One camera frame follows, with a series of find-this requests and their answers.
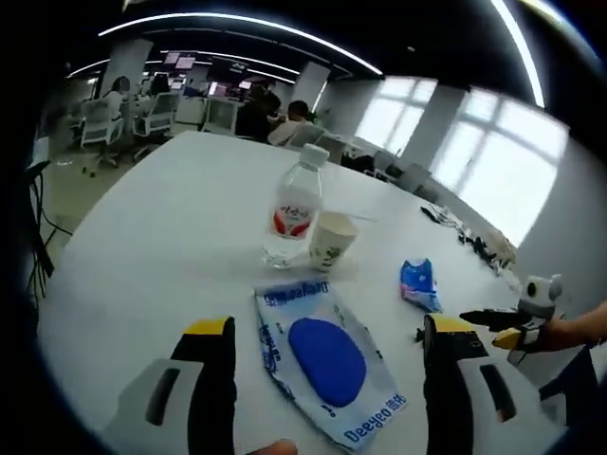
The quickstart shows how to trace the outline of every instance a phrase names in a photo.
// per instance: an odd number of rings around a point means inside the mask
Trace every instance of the blue wrapper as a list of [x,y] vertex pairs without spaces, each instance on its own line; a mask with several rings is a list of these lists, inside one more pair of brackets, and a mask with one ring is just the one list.
[[[370,444],[374,436],[406,406],[407,400],[398,392],[369,331],[341,301],[325,277],[260,286],[255,289],[255,298],[264,365],[285,398],[295,403],[316,427],[344,450],[356,452]],[[298,325],[307,319],[314,319],[316,324],[339,327],[362,354],[364,373],[360,374],[357,365],[346,367],[357,367],[358,371],[348,374],[363,379],[361,387],[360,384],[355,387],[358,393],[354,393],[354,399],[352,395],[341,403],[325,401],[323,393],[319,393],[316,387],[318,381],[308,374],[309,362],[303,365],[300,362],[302,358],[293,351],[298,347],[292,342],[292,336],[297,335],[292,330],[297,332]],[[327,350],[330,349],[335,347],[327,345]],[[324,360],[322,355],[318,355],[321,364]],[[343,361],[349,364],[351,360],[345,358]],[[325,372],[334,373],[335,367],[329,366]]]
[[400,295],[427,313],[442,313],[429,259],[405,261],[400,268]]

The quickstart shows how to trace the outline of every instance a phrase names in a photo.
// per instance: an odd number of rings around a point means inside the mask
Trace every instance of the white chair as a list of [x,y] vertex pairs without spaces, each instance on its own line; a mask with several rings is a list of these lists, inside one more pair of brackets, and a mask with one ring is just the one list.
[[121,135],[124,127],[122,118],[111,119],[111,111],[107,100],[92,100],[84,104],[84,127],[80,146],[103,142],[110,145]]
[[94,156],[90,166],[83,167],[83,173],[89,172],[94,177],[100,164],[105,161],[115,168],[118,162],[108,150],[108,146],[116,142],[124,130],[122,118],[112,120],[112,112],[107,100],[92,100],[83,106],[84,127],[81,147],[86,144],[101,144],[101,150]]
[[239,107],[240,103],[236,101],[209,98],[202,131],[216,135],[234,136]]
[[138,162],[166,140],[164,134],[173,127],[178,101],[178,93],[159,93],[152,100],[150,111],[134,118],[133,134],[139,137],[154,137],[159,143],[148,143],[141,147],[133,156],[133,162]]
[[315,143],[324,134],[323,128],[313,123],[302,123],[297,127],[291,139],[289,139],[285,148],[290,150],[300,150],[305,144]]
[[325,149],[329,153],[328,161],[335,164],[341,164],[341,157],[349,146],[348,142],[328,133],[319,137],[314,145]]
[[147,137],[151,133],[164,133],[171,130],[178,101],[178,93],[157,94],[152,101],[150,111],[134,118],[133,133],[136,136]]
[[411,164],[396,181],[396,185],[406,192],[415,194],[420,192],[430,178],[430,171],[418,164]]
[[375,166],[376,170],[382,171],[383,173],[386,172],[388,166],[394,165],[395,161],[396,157],[394,155],[384,152],[381,149],[378,149],[373,156],[373,165]]

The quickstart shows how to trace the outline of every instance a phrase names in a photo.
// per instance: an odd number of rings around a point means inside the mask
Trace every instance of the water bottle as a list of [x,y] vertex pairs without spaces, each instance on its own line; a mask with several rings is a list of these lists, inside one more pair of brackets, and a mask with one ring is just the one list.
[[281,179],[267,224],[266,264],[291,267],[293,258],[304,249],[304,240],[322,206],[321,167],[328,157],[325,149],[306,144],[299,162]]

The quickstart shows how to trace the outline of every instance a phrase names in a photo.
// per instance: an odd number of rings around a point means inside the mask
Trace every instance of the hand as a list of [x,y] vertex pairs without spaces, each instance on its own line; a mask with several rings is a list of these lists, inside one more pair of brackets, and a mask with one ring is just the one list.
[[552,352],[567,349],[583,343],[569,320],[550,319],[543,327],[537,343],[529,345],[529,352]]
[[271,446],[259,448],[248,455],[297,455],[297,447],[291,441],[283,439]]

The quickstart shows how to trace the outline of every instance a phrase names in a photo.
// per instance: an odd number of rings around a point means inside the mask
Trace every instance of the pillar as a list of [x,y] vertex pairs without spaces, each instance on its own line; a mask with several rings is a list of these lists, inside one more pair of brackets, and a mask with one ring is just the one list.
[[310,109],[321,93],[322,86],[329,77],[330,69],[308,62],[293,87],[291,100],[305,101]]
[[153,43],[150,41],[134,40],[114,47],[103,74],[100,97],[110,91],[112,83],[120,76],[128,78],[131,83],[129,94],[135,94],[136,86],[141,81],[141,74],[152,45]]
[[429,170],[443,140],[457,117],[467,92],[439,83],[415,127],[407,147],[400,156],[401,167],[415,163]]

